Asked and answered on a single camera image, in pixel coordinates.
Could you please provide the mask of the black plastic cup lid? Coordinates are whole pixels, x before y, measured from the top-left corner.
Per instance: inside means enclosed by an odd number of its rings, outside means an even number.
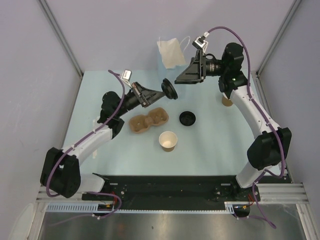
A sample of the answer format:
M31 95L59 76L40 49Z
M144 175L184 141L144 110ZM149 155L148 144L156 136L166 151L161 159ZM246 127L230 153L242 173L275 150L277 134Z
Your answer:
M178 94L177 94L174 86L171 84L171 82L167 78L164 78L162 80L161 89L168 99L170 99L170 100L177 100L178 99Z

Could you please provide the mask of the brown paper cup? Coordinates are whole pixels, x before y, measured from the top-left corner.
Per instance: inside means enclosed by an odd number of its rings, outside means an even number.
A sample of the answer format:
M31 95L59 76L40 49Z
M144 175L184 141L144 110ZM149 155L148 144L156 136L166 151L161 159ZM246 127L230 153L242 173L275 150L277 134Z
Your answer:
M225 107L231 107L233 105L233 102L230 99L228 99L224 93L222 94L221 103Z
M164 131L160 134L158 141L165 152L172 152L177 145L178 137L172 131Z

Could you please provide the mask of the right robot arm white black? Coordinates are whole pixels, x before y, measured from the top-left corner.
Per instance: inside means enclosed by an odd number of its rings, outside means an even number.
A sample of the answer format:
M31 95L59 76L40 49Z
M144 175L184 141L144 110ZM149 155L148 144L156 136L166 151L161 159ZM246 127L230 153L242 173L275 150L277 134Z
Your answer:
M230 100L247 121L254 142L247 150L248 163L235 177L237 184L230 188L231 196L242 201L249 194L249 187L272 166L285 168L292 132L282 128L262 107L251 92L248 77L242 71L244 48L235 42L227 44L221 59L197 48L189 66L176 78L175 84L197 84L206 77L219 77L218 86L223 96Z

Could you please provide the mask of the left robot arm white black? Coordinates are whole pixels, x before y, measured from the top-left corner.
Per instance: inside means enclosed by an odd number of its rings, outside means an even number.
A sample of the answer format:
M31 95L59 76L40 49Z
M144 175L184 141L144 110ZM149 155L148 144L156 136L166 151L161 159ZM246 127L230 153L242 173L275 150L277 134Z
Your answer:
M134 82L132 88L128 92L124 91L122 96L114 91L105 93L100 118L94 129L69 147L52 147L47 151L40 177L47 195L51 198L70 198L77 192L84 192L93 193L100 200L107 199L111 188L105 184L106 180L96 173L82 174L80 166L101 145L119 134L124 125L122 115L137 106L146 108L164 96L169 99L176 97L167 79L162 81L161 91L151 90Z

